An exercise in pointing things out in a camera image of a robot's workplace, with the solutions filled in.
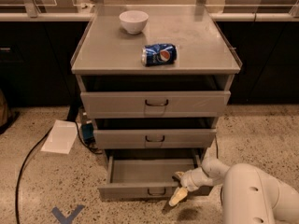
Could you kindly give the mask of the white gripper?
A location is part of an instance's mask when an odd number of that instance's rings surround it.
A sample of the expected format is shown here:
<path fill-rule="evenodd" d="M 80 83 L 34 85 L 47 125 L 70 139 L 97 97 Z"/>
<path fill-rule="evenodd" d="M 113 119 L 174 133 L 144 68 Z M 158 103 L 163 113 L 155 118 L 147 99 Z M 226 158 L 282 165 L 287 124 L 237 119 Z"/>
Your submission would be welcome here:
<path fill-rule="evenodd" d="M 171 207 L 176 206 L 187 197 L 188 191 L 193 192 L 200 189 L 206 180 L 206 174 L 201 168 L 189 170 L 187 172 L 174 172 L 173 178 L 180 181 L 181 188 L 177 188 L 168 202 Z"/>

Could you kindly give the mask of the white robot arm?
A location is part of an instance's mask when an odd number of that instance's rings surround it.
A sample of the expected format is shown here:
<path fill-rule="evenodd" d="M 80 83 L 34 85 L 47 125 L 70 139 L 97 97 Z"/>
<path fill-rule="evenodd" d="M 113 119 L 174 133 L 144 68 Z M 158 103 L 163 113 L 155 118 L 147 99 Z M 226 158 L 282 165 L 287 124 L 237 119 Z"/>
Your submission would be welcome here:
<path fill-rule="evenodd" d="M 180 186 L 169 204 L 177 205 L 203 186 L 222 185 L 223 224 L 275 224 L 299 220 L 299 193 L 263 170 L 245 163 L 228 166 L 205 158 L 199 168 L 177 172 Z"/>

